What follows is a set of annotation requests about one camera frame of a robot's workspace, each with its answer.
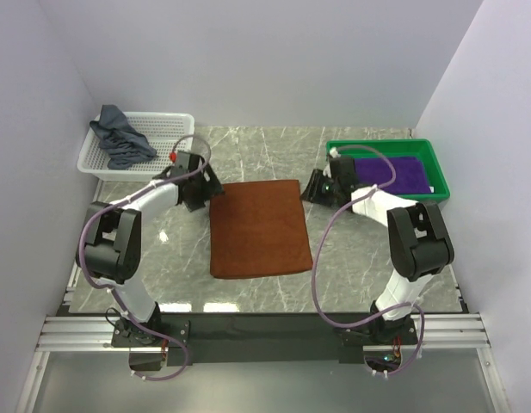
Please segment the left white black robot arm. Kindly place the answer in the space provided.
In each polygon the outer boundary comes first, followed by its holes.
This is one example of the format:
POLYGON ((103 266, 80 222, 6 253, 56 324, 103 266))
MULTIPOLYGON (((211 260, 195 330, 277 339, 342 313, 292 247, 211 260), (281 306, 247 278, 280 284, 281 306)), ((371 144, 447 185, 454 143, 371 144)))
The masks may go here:
POLYGON ((172 164, 140 190, 110 203, 91 203, 77 247, 77 265, 86 281, 114 297, 119 315, 114 330, 144 346, 156 344, 165 333, 159 304, 138 275, 143 225, 172 207, 202 209, 225 192, 203 156, 172 155, 172 164))

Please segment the purple towel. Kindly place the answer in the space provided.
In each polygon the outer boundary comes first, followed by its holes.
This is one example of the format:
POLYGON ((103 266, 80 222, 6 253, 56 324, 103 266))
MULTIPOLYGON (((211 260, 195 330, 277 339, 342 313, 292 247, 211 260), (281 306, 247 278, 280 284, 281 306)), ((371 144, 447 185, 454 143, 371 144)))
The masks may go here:
MULTIPOLYGON (((430 194, 431 187, 423 163, 416 157, 389 157, 396 179, 384 190, 395 195, 430 194)), ((356 158, 355 172, 361 182, 380 185, 389 182, 392 171, 381 158, 356 158)))

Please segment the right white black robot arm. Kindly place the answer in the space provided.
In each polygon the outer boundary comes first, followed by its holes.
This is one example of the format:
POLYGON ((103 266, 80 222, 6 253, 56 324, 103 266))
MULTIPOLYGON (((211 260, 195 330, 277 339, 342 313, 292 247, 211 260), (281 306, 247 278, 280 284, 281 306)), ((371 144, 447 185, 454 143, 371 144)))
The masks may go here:
POLYGON ((378 343, 388 343, 403 328, 423 289, 454 260, 454 246, 433 201, 408 200, 385 189, 395 183, 397 171, 391 160, 381 160, 389 179, 367 185, 358 176, 352 157, 329 158, 328 166, 314 169, 300 198, 338 210, 320 238, 312 264, 312 299, 318 315, 328 324, 349 331, 365 330, 378 343), (336 322, 320 307, 317 292, 318 258, 331 227, 343 213, 371 219, 387 229, 392 275, 380 296, 371 304, 370 315, 353 323, 336 322))

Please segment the orange brown towel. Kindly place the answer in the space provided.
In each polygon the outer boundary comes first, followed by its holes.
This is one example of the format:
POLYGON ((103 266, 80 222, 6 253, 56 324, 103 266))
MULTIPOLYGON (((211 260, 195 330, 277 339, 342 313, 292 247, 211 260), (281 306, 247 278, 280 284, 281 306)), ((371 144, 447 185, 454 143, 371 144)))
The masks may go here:
POLYGON ((228 183, 210 201, 210 274, 246 280, 312 268, 297 180, 228 183))

